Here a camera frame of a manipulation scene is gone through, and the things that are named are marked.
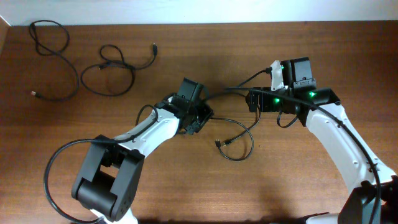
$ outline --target wooden table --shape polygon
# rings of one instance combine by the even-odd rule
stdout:
[[[299,22],[145,26],[73,26],[63,53],[81,72],[102,62],[103,44],[121,48],[126,61],[140,64],[159,47],[153,66],[137,72],[130,92],[102,97],[80,88],[63,103],[38,100],[31,90],[62,96],[73,86],[72,70],[57,57],[41,57],[26,27],[12,27],[0,57],[0,219],[1,223],[68,223],[44,196],[43,173],[62,144],[99,134],[113,137],[131,129],[141,106],[177,91],[183,77],[211,92],[232,86],[274,60],[310,57],[318,87],[330,87],[370,148],[398,170],[398,23]],[[39,27],[42,42],[59,48],[65,34]],[[119,58],[108,51],[110,57]],[[87,73],[97,90],[124,88],[127,70]],[[261,75],[248,86],[270,86]],[[210,102],[219,117],[250,125],[255,118],[243,98]],[[299,123],[276,125],[277,114],[263,114],[253,130],[255,149],[244,162],[224,159],[214,145],[240,132],[239,126],[210,121],[193,136],[176,136],[145,161],[132,205],[139,219],[190,221],[278,220],[313,213],[339,212],[348,191],[320,142]],[[292,116],[285,116],[286,123]],[[72,199],[72,183],[88,144],[68,149],[50,174],[50,191],[66,212],[92,219]],[[246,136],[225,150],[241,156]]]

